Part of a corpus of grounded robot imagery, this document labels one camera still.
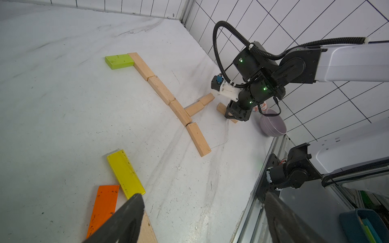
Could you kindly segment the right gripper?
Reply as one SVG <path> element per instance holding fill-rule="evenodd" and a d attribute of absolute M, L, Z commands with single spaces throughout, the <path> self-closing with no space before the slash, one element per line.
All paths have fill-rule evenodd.
<path fill-rule="evenodd" d="M 261 105 L 270 98 L 278 104 L 286 94 L 284 87 L 273 86 L 267 79 L 257 79 L 247 85 L 245 88 L 236 88 L 224 82 L 224 96 L 230 98 L 224 114 L 227 119 L 246 122 L 254 106 Z"/>

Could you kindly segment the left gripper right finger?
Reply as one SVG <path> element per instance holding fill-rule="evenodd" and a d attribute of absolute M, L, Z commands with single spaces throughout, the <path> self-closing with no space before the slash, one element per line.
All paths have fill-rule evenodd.
<path fill-rule="evenodd" d="M 272 192 L 266 194 L 264 208 L 269 232 L 274 243 L 326 242 L 276 194 Z"/>

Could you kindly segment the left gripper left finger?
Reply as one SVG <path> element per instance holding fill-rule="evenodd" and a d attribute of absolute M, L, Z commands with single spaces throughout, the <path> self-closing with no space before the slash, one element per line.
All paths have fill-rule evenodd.
<path fill-rule="evenodd" d="M 144 201 L 142 195 L 137 193 L 84 243 L 137 243 L 143 215 Z"/>

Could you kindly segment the natural block diagonal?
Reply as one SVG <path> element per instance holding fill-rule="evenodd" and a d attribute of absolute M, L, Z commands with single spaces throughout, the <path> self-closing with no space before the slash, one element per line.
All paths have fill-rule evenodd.
<path fill-rule="evenodd" d="M 222 115 L 225 115 L 225 113 L 227 112 L 227 107 L 226 107 L 224 104 L 222 104 L 221 102 L 218 103 L 216 109 L 217 109 L 217 111 L 219 111 Z M 232 122 L 235 123 L 235 124 L 238 122 L 238 120 L 236 120 L 236 119 L 231 119 L 231 118 L 229 118 L 229 120 L 232 121 Z"/>
<path fill-rule="evenodd" d="M 134 61 L 134 67 L 139 72 L 139 74 L 144 78 L 145 81 L 148 81 L 149 78 L 154 77 L 154 72 L 149 68 L 145 61 L 141 58 L 138 53 L 128 53 L 128 55 Z"/>
<path fill-rule="evenodd" d="M 186 126 L 186 129 L 192 138 L 195 147 L 197 148 L 201 157 L 208 155 L 211 152 L 211 148 L 207 143 L 203 133 L 201 132 L 197 123 L 190 123 Z"/>

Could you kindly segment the lime green block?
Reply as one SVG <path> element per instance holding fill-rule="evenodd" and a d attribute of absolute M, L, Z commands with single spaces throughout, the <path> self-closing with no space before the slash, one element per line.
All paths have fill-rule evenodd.
<path fill-rule="evenodd" d="M 129 54 L 106 56 L 104 60 L 112 70 L 131 67 L 134 65 L 134 60 Z"/>

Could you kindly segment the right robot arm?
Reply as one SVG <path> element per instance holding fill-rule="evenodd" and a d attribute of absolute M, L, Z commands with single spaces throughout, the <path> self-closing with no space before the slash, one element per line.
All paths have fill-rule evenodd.
<path fill-rule="evenodd" d="M 220 74 L 211 88 L 229 98 L 227 119 L 247 121 L 253 107 L 268 99 L 275 103 L 285 96 L 290 83 L 387 82 L 389 80 L 388 41 L 369 42 L 365 37 L 338 37 L 317 40 L 289 48 L 281 54 L 267 52 L 260 43 L 250 42 L 231 24 L 219 21 L 212 33 L 217 51 L 217 33 L 228 30 L 244 49 L 232 64 L 243 78 L 233 82 L 219 56 Z M 389 121 L 381 120 L 358 130 L 317 144 L 303 143 L 290 149 L 287 158 L 270 155 L 256 191 L 265 201 L 268 193 L 279 195 L 284 188 L 300 188 L 305 182 L 321 180 L 323 187 L 356 181 L 387 172 L 389 166 Z"/>

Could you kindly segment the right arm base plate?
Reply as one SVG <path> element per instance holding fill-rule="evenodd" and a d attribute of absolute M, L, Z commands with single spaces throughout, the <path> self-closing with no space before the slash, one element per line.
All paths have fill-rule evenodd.
<path fill-rule="evenodd" d="M 265 164 L 265 170 L 260 178 L 260 182 L 255 193 L 257 199 L 261 203 L 265 202 L 265 197 L 268 192 L 274 193 L 276 196 L 280 195 L 280 191 L 276 190 L 276 187 L 272 184 L 273 181 L 270 177 L 270 172 L 269 172 L 270 169 L 278 166 L 279 163 L 280 160 L 278 159 L 278 157 L 274 153 L 270 154 Z"/>

